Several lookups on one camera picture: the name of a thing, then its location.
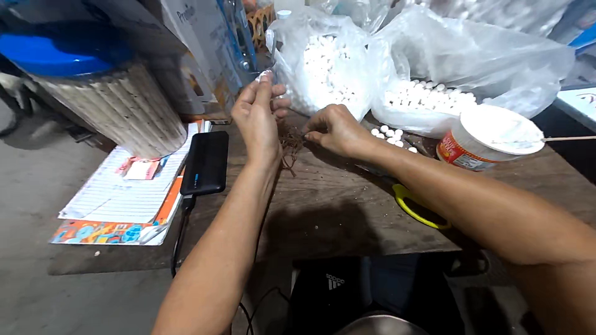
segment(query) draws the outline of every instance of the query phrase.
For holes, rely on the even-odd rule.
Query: brown string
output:
[[[296,173],[292,168],[294,167],[294,163],[296,163],[296,154],[303,147],[302,136],[300,136],[300,132],[296,127],[290,126],[285,122],[279,123],[277,129],[283,151],[281,169],[289,170],[292,176],[295,177]]]

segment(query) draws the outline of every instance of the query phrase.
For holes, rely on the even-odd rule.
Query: colorful book cover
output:
[[[169,224],[182,196],[182,176],[174,179],[153,222],[132,224],[66,219],[49,240],[54,244],[125,244],[158,246],[166,236]]]

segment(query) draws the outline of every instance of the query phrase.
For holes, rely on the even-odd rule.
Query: hand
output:
[[[316,130],[327,130],[321,133]],[[344,105],[331,104],[308,120],[302,129],[308,141],[317,143],[332,152],[350,158],[364,159],[375,144],[372,136]]]
[[[246,86],[234,104],[232,118],[246,144],[249,162],[265,166],[279,163],[282,153],[277,121],[287,115],[290,100],[271,98],[284,93],[283,85],[272,87],[271,75],[264,75],[260,83],[254,81]]]

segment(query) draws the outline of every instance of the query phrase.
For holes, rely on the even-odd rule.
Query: orange label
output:
[[[482,171],[499,163],[499,161],[488,160],[479,157],[466,149],[462,148],[453,138],[451,131],[443,137],[437,146],[437,154],[440,158],[449,164],[459,166],[472,171]]]

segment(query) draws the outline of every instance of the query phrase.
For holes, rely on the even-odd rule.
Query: cylindrical bin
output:
[[[39,24],[0,35],[0,52],[133,156],[163,157],[186,140],[178,114],[115,27]]]
[[[533,154],[544,147],[544,134],[529,119],[505,108],[479,105],[463,111],[437,145],[449,164],[472,171]]]

